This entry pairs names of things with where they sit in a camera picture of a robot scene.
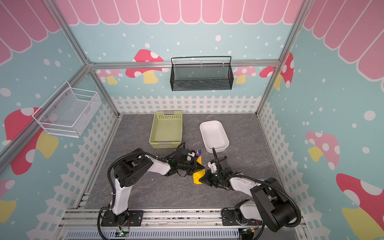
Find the yellow paper napkin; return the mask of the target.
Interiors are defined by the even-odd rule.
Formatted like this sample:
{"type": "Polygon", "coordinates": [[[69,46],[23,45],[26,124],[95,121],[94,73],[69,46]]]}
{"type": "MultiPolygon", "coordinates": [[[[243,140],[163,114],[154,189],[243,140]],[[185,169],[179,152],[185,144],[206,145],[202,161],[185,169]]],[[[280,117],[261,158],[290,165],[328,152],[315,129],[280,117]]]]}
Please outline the yellow paper napkin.
{"type": "MultiPolygon", "coordinates": [[[[199,163],[200,165],[203,166],[203,163],[202,163],[202,156],[200,158],[197,159],[197,163],[199,163]]],[[[194,184],[196,185],[201,185],[202,183],[200,182],[200,178],[202,178],[204,175],[205,175],[205,167],[203,166],[202,169],[199,169],[196,173],[193,173],[193,181],[194,181],[194,184]]]]}

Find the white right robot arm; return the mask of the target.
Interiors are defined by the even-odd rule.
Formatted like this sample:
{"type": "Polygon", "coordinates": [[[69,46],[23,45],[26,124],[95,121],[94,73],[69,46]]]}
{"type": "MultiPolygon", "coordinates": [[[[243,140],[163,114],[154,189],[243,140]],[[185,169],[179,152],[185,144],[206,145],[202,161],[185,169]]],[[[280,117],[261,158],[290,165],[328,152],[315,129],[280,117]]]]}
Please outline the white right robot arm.
{"type": "Polygon", "coordinates": [[[234,172],[226,157],[208,162],[208,169],[199,178],[199,182],[250,197],[235,205],[233,209],[222,209],[225,226],[261,225],[275,233],[283,227],[293,228],[301,223],[300,208],[283,190],[277,179],[258,180],[234,172]]]}

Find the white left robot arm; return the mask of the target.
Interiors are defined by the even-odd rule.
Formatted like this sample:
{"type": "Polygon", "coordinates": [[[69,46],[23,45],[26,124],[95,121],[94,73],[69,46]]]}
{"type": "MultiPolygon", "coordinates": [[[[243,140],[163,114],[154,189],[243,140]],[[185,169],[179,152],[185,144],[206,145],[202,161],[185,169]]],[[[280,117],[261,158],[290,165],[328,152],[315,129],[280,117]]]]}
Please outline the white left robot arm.
{"type": "Polygon", "coordinates": [[[196,151],[179,148],[160,158],[138,148],[118,158],[107,170],[108,181],[113,190],[109,209],[116,216],[126,212],[133,185],[147,172],[169,177],[184,171],[186,175],[192,176],[204,169],[205,167],[198,162],[196,151]]]}

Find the green perforated plastic basket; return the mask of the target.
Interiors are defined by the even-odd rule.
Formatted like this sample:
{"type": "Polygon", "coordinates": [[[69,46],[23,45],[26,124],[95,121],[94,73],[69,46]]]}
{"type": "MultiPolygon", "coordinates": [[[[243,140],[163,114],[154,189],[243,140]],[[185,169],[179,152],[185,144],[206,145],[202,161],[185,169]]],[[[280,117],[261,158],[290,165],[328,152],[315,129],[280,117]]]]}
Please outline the green perforated plastic basket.
{"type": "Polygon", "coordinates": [[[182,142],[183,112],[158,111],[154,115],[149,143],[154,149],[175,149],[182,142]]]}

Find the white plastic tub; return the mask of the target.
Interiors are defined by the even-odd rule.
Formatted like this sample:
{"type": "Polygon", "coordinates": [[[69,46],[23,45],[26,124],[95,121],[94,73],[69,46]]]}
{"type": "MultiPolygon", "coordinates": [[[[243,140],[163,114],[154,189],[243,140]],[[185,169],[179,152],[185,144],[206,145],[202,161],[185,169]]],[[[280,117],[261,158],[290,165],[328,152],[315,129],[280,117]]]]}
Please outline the white plastic tub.
{"type": "Polygon", "coordinates": [[[217,153],[224,152],[228,148],[230,142],[221,122],[217,120],[203,122],[200,124],[200,131],[208,153],[212,154],[213,148],[217,153]]]}

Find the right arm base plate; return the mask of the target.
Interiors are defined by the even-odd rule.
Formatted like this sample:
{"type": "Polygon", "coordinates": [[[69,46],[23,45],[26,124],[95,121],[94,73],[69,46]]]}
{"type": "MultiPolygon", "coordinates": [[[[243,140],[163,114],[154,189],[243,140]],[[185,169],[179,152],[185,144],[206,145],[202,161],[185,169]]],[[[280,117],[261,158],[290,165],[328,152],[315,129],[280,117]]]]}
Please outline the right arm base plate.
{"type": "Polygon", "coordinates": [[[224,208],[221,210],[223,226],[261,226],[262,221],[246,219],[240,210],[224,208]]]}

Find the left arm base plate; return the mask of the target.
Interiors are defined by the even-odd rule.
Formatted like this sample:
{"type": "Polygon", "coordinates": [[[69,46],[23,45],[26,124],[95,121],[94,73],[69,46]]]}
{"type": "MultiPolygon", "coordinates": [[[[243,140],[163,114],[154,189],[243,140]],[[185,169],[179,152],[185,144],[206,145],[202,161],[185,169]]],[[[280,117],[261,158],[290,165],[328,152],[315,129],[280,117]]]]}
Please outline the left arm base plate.
{"type": "Polygon", "coordinates": [[[102,227],[140,227],[144,211],[127,210],[115,215],[112,210],[107,210],[102,215],[102,227]]]}

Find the black mesh wall basket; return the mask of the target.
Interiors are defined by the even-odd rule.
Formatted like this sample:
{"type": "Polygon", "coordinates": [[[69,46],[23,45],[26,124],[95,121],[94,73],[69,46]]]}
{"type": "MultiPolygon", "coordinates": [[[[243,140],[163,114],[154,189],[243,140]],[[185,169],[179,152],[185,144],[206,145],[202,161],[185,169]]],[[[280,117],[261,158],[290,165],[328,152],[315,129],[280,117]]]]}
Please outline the black mesh wall basket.
{"type": "Polygon", "coordinates": [[[234,82],[231,56],[171,58],[173,91],[225,91],[234,82]]]}

